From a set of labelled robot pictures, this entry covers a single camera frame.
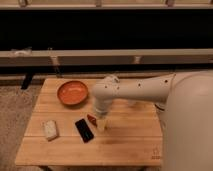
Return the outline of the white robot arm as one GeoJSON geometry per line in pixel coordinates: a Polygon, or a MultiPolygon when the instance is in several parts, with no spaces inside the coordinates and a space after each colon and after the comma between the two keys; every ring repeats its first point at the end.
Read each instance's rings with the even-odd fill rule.
{"type": "Polygon", "coordinates": [[[180,72],[124,83],[111,75],[92,88],[94,109],[106,116],[115,99],[158,108],[162,171],[213,171],[213,70],[180,72]]]}

